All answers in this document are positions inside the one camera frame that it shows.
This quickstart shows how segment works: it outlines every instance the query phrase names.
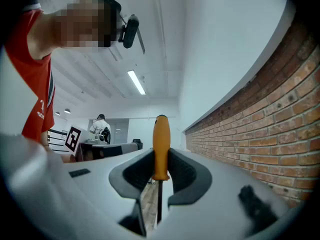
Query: railing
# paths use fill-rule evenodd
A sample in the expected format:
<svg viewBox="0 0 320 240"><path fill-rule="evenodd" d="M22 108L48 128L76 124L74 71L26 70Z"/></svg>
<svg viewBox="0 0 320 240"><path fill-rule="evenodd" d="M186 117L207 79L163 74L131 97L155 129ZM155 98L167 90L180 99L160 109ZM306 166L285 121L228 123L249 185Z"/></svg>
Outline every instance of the railing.
<svg viewBox="0 0 320 240"><path fill-rule="evenodd" d="M60 147L64 147L64 142L66 141L66 136L67 136L67 132L66 131L58 131L58 130L53 130L53 129L50 129L48 130L48 143L49 143L49 146L60 146ZM53 149L52 148L52 151L58 151L58 152L69 152L68 150L65 150L64 148L63 149Z"/></svg>

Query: ceiling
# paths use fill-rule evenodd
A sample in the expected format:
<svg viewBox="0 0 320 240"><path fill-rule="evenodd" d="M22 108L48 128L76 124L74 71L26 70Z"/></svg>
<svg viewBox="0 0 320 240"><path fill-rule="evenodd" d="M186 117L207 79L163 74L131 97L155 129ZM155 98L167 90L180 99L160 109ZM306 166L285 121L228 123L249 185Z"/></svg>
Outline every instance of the ceiling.
<svg viewBox="0 0 320 240"><path fill-rule="evenodd" d="M39 0L46 13L74 0ZM145 47L136 35L130 49L117 43L100 52L56 49L51 67L56 85L54 110L101 99L176 98L180 91L185 34L185 0L116 0L121 15L139 19ZM141 96L128 71L134 70L146 95Z"/></svg>

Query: red shirt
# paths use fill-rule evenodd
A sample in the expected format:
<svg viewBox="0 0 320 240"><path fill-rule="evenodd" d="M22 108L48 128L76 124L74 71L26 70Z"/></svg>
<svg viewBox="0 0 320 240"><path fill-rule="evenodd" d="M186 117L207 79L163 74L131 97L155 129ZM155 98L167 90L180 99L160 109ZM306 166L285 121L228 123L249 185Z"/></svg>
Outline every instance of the red shirt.
<svg viewBox="0 0 320 240"><path fill-rule="evenodd" d="M13 66L38 97L22 130L23 136L37 142L41 140L41 133L55 124L53 114L55 86L52 84L52 98L48 98L51 81L50 54L42 60L34 60L27 45L27 35L41 13L40 9L23 13L4 45Z"/></svg>

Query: screwdriver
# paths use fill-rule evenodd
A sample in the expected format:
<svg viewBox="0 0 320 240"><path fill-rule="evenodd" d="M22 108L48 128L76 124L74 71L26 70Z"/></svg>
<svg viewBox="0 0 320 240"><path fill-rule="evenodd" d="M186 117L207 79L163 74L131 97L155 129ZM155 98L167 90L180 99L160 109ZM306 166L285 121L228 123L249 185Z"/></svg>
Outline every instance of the screwdriver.
<svg viewBox="0 0 320 240"><path fill-rule="evenodd" d="M158 212L157 223L162 219L162 189L163 181L168 176L168 151L170 149L170 127L168 118L161 114L154 123L153 128L154 175L152 179L158 181Z"/></svg>

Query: fluorescent light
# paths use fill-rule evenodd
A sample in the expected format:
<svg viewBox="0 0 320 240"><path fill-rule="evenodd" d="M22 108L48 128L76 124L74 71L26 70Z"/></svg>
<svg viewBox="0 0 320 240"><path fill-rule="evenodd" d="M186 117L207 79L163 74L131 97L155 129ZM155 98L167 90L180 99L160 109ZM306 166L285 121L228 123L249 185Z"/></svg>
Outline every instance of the fluorescent light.
<svg viewBox="0 0 320 240"><path fill-rule="evenodd" d="M128 71L131 80L133 81L135 87L139 90L141 95L146 95L145 90L142 88L141 83L139 82L136 73L133 70Z"/></svg>

